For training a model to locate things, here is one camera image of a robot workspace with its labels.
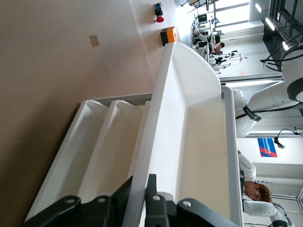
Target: curly hair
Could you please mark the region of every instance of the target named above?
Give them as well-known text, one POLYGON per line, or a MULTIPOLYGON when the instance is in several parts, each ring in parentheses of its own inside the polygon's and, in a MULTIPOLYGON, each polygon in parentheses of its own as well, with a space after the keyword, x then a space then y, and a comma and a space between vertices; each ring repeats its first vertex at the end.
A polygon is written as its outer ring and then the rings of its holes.
POLYGON ((260 183, 257 183, 255 182, 255 184, 258 184, 260 187, 259 187, 259 193, 260 195, 262 195, 262 198, 264 202, 272 202, 272 199, 270 197, 270 190, 269 188, 267 188, 267 186, 263 185, 263 184, 260 184, 260 183))

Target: orange and black box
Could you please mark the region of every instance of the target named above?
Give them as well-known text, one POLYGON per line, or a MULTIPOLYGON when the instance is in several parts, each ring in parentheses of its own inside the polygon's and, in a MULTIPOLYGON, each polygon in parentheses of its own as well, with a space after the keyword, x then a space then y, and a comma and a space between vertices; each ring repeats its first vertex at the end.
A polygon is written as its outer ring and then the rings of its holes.
POLYGON ((177 32, 174 26, 162 29, 160 35, 163 46, 165 46, 165 44, 177 41, 177 32))

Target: ceiling light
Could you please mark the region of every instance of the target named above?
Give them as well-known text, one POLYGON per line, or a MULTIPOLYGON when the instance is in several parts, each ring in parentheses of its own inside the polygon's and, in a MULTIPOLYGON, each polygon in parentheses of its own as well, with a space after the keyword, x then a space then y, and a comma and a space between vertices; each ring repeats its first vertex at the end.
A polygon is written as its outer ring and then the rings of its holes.
POLYGON ((274 80, 255 80, 255 81, 246 81, 246 82, 235 82, 235 83, 227 83, 227 87, 242 87, 242 86, 252 86, 259 84, 268 84, 276 82, 274 80))
POLYGON ((289 49, 288 45, 283 41, 282 42, 284 49, 287 51, 289 49))
POLYGON ((261 7, 260 7, 257 3, 255 4, 255 6, 256 6, 256 8, 257 8, 257 10, 258 10, 259 12, 262 12, 261 7))
POLYGON ((265 18, 266 23, 270 26, 270 28, 274 31, 275 26, 271 23, 271 21, 268 18, 265 18))

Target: sign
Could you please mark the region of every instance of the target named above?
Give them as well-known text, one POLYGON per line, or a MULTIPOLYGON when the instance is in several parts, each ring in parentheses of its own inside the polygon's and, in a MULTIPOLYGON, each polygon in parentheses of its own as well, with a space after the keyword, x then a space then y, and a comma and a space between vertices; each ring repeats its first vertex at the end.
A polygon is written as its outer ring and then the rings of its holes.
POLYGON ((277 157, 272 138, 258 138, 261 157, 277 157))

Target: person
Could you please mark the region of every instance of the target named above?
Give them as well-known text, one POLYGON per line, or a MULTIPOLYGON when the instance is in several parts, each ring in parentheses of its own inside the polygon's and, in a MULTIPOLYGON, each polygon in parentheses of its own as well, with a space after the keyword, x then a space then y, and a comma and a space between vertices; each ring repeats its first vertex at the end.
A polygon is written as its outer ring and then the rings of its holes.
MULTIPOLYGON (((198 36, 198 38, 199 38, 201 41, 203 41, 203 42, 208 42, 208 39, 207 39, 205 36, 203 36, 203 35, 198 31, 198 29, 197 29, 196 27, 195 27, 195 29, 194 29, 194 34, 195 34, 196 36, 198 36)), ((214 41, 214 49, 211 50, 210 52, 211 52, 211 53, 219 53, 219 51, 221 51, 221 49, 222 49, 224 46, 225 46, 224 43, 220 43, 218 46, 216 46, 216 41, 214 41)))
POLYGON ((271 202, 270 190, 265 185, 255 182, 256 167, 238 150, 238 158, 244 171, 244 193, 254 201, 271 202))

